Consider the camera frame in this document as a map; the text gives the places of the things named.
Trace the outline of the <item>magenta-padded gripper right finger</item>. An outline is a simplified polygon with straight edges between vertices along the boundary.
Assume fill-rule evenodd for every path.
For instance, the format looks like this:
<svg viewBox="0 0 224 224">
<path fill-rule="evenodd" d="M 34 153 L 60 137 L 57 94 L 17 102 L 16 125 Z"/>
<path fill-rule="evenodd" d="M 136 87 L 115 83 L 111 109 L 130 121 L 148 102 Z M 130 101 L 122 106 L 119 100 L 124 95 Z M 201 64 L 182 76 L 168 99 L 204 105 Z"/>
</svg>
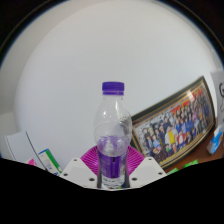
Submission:
<svg viewBox="0 0 224 224">
<path fill-rule="evenodd" d="M 128 147 L 127 174 L 131 189 L 143 187 L 166 176 L 153 157 L 144 157 L 131 146 Z"/>
</svg>

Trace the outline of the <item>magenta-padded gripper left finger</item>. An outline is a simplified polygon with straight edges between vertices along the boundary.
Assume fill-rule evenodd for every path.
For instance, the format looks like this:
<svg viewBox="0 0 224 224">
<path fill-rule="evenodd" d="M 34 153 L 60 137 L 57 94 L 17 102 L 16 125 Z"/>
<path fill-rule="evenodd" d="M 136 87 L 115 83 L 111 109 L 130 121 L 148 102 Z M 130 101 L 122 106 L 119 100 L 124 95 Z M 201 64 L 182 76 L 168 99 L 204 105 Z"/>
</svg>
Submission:
<svg viewBox="0 0 224 224">
<path fill-rule="evenodd" d="M 84 188 L 96 188 L 98 170 L 97 147 L 94 146 L 80 158 L 73 158 L 60 177 Z"/>
</svg>

